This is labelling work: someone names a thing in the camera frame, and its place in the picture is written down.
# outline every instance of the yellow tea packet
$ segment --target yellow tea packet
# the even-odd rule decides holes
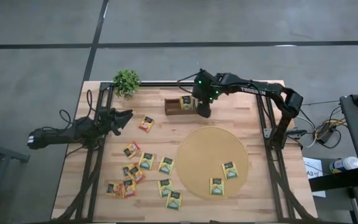
[[[166,208],[179,210],[181,206],[181,194],[179,192],[170,191],[167,198]]]
[[[150,153],[143,152],[140,157],[139,167],[143,169],[152,170],[154,161],[154,155]]]
[[[145,130],[146,132],[150,131],[154,124],[154,120],[148,116],[144,116],[142,122],[140,122],[139,128]]]
[[[135,163],[133,163],[133,164],[126,164],[126,165],[124,165],[123,167],[122,167],[122,171],[123,171],[123,173],[124,173],[124,177],[126,178],[126,179],[130,179],[130,177],[129,177],[129,175],[128,175],[128,172],[129,172],[129,170],[130,169],[132,169],[134,166],[136,166],[138,163],[137,162],[135,162]]]
[[[222,164],[224,177],[227,179],[235,178],[239,176],[236,165],[233,162]]]
[[[160,197],[168,196],[169,192],[173,190],[172,180],[165,179],[158,181],[158,189],[160,189]]]
[[[117,183],[111,182],[111,181],[108,182],[106,195],[107,196],[121,195],[121,187],[122,187],[122,184],[117,184]]]
[[[192,96],[181,96],[179,98],[180,109],[193,110],[195,109],[195,99]]]
[[[140,147],[134,141],[124,149],[124,153],[128,158],[134,157],[139,151]]]
[[[158,171],[171,175],[173,169],[173,159],[162,157]]]
[[[132,169],[128,172],[129,177],[131,177],[132,180],[135,181],[135,183],[139,183],[142,179],[145,178],[145,175],[143,172],[139,169],[138,166],[134,166]]]
[[[209,193],[211,195],[223,195],[224,194],[223,180],[220,178],[210,178]]]
[[[124,180],[121,189],[122,189],[121,192],[123,198],[128,198],[130,196],[136,195],[136,184],[131,179]]]

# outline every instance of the small green plant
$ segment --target small green plant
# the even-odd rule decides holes
[[[140,85],[139,75],[135,70],[120,70],[113,78],[115,84],[115,92],[117,96],[123,96],[125,100],[129,100]]]

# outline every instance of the wooden table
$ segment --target wooden table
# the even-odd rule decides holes
[[[282,80],[269,82],[284,84]],[[86,103],[88,89],[93,92],[94,105],[96,104],[99,84],[100,82],[84,83],[76,118],[85,116],[88,112]],[[112,107],[117,110],[133,109],[134,116],[120,136],[110,133],[106,139],[94,222],[277,221],[255,96],[244,93],[221,95],[219,100],[211,105],[212,115],[208,119],[198,115],[166,116],[164,98],[178,98],[182,95],[186,93],[177,87],[141,87],[129,101],[114,97]],[[278,121],[281,113],[276,107],[274,112]],[[144,115],[155,120],[149,133],[138,128]],[[174,168],[170,178],[173,180],[175,190],[183,194],[183,203],[179,211],[167,209],[165,198],[160,198],[158,194],[157,181],[166,179],[168,175],[157,171],[158,164],[163,156],[175,158],[182,140],[192,131],[203,126],[224,128],[242,141],[249,155],[248,179],[238,194],[229,199],[202,200],[184,188]],[[141,151],[157,155],[153,169],[144,171],[146,179],[137,186],[135,197],[123,199],[106,196],[106,186],[109,181],[124,179],[122,166],[139,161],[140,154],[128,159],[122,151],[131,141],[136,141]],[[311,215],[317,217],[300,148],[288,142],[283,150],[283,156],[290,188],[302,206]],[[78,147],[78,144],[71,144],[68,152]],[[66,159],[52,218],[62,214],[80,190],[85,158],[86,149],[82,149]],[[280,195],[285,208],[284,196]],[[86,201],[84,211],[88,210],[87,204]]]

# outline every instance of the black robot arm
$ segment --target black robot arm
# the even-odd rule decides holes
[[[82,117],[74,120],[70,128],[38,128],[29,134],[27,146],[31,149],[41,149],[50,144],[82,143],[83,147],[92,148],[97,145],[100,136],[110,131],[119,136],[119,128],[124,128],[132,116],[132,110],[119,112],[111,108],[109,112],[100,111],[97,121]]]
[[[286,131],[291,119],[298,116],[303,97],[291,88],[279,83],[258,82],[246,80],[231,73],[218,73],[212,76],[206,70],[200,69],[196,75],[192,95],[199,100],[197,113],[205,118],[211,115],[209,104],[217,100],[222,93],[230,94],[238,91],[271,98],[282,112],[279,124],[270,134],[272,149],[283,149],[287,140]]]

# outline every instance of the round wooden board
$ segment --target round wooden board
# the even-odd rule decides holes
[[[239,176],[226,180],[222,164],[233,162]],[[175,161],[182,184],[195,196],[219,200],[235,195],[247,180],[248,155],[240,140],[217,127],[193,131],[181,143]],[[224,196],[209,194],[209,179],[224,181]]]

